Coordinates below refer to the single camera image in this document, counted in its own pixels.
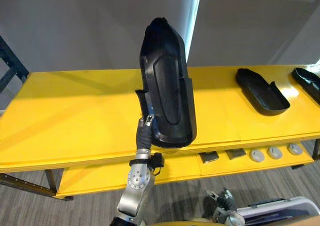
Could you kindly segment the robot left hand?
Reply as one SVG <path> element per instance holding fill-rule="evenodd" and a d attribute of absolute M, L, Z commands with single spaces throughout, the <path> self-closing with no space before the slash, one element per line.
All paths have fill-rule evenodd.
<path fill-rule="evenodd" d="M 152 124 L 155 116 L 150 114 L 146 119 L 141 118 L 138 121 L 136 133 L 136 148 L 150 149 L 152 145 Z"/>

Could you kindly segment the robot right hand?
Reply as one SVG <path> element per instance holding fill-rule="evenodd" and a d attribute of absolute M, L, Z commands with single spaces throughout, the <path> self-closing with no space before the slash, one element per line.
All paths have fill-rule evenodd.
<path fill-rule="evenodd" d="M 207 195 L 218 203 L 218 206 L 224 210 L 237 211 L 235 199 L 230 190 L 223 188 L 220 194 L 213 192 L 212 190 L 206 190 Z"/>

